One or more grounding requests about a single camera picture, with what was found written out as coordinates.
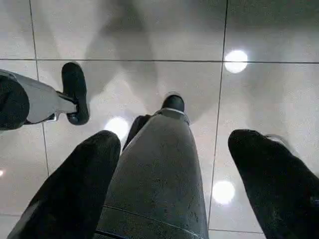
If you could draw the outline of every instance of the glossy floor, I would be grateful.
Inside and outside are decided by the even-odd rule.
[[[192,122],[210,237],[264,239],[227,139],[282,135],[319,172],[318,11],[316,0],[0,0],[0,68],[61,90],[62,65],[77,61],[91,112],[84,126],[61,116],[0,135],[0,239],[78,143],[105,128],[123,143],[171,91]]]

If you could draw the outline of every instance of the tile grout line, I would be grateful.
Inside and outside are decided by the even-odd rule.
[[[229,2],[229,0],[226,1],[222,60],[224,60],[224,54],[225,54],[228,2]],[[215,134],[215,146],[214,146],[214,156],[213,156],[213,170],[212,170],[211,188],[210,188],[210,201],[209,201],[209,210],[208,210],[208,213],[209,213],[209,215],[208,215],[208,225],[207,225],[207,226],[208,226],[208,229],[209,229],[209,224],[210,224],[211,204],[212,204],[212,198],[213,198],[213,182],[214,182],[214,171],[215,171],[215,160],[216,160],[216,149],[217,149],[217,134],[218,134],[218,124],[219,124],[219,112],[220,112],[220,98],[221,98],[222,78],[223,78],[223,64],[221,64],[221,70],[220,70],[219,98],[218,98],[216,134]]]
[[[232,231],[232,230],[218,230],[218,229],[208,229],[208,230],[209,230],[209,231],[212,231],[212,232],[250,233],[250,234],[261,234],[261,235],[263,235],[263,233],[259,233],[259,232]]]
[[[12,215],[12,214],[0,213],[0,217],[21,217],[21,215]]]
[[[305,64],[305,65],[315,65],[319,62],[308,62],[308,61],[223,61],[223,60],[117,60],[117,59],[34,59],[34,58],[0,58],[0,61],[109,61],[109,62],[180,62],[180,63],[255,63],[255,64]]]
[[[32,17],[32,6],[31,6],[31,0],[29,0],[29,7],[30,7],[30,16],[31,16],[31,27],[32,27],[32,37],[33,37],[33,48],[34,48],[34,56],[35,56],[35,68],[36,68],[36,77],[37,80],[39,79],[39,68],[38,68],[38,60],[36,55],[36,47],[35,47],[35,37],[34,37],[34,25],[33,25],[33,17]],[[49,177],[49,165],[48,165],[48,155],[46,151],[46,141],[45,141],[45,132],[44,132],[44,123],[42,122],[42,134],[43,134],[43,142],[44,142],[44,152],[45,152],[45,162],[46,162],[46,171],[47,176]]]

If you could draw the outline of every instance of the gray pants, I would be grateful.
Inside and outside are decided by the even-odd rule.
[[[151,117],[120,156],[104,204],[95,238],[208,238],[197,150],[183,113]]]

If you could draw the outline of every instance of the foot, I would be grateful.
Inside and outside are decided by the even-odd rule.
[[[82,125],[89,121],[86,104],[86,84],[81,67],[73,62],[66,63],[62,68],[63,94],[71,97],[77,105],[77,112],[67,114],[71,124]]]
[[[178,95],[170,95],[168,96],[161,108],[171,108],[171,109],[174,109],[174,110],[177,110],[177,111],[181,111],[181,112],[184,112],[185,110],[185,103],[184,103],[184,100],[182,99],[181,96],[178,96]]]

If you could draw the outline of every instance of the tiled floor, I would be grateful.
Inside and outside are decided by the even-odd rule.
[[[76,60],[91,111],[84,126],[62,116],[0,135],[0,239],[75,145],[170,91],[192,121],[211,239],[264,239],[227,138],[280,134],[319,173],[318,12],[317,0],[0,0],[0,68],[61,90]]]

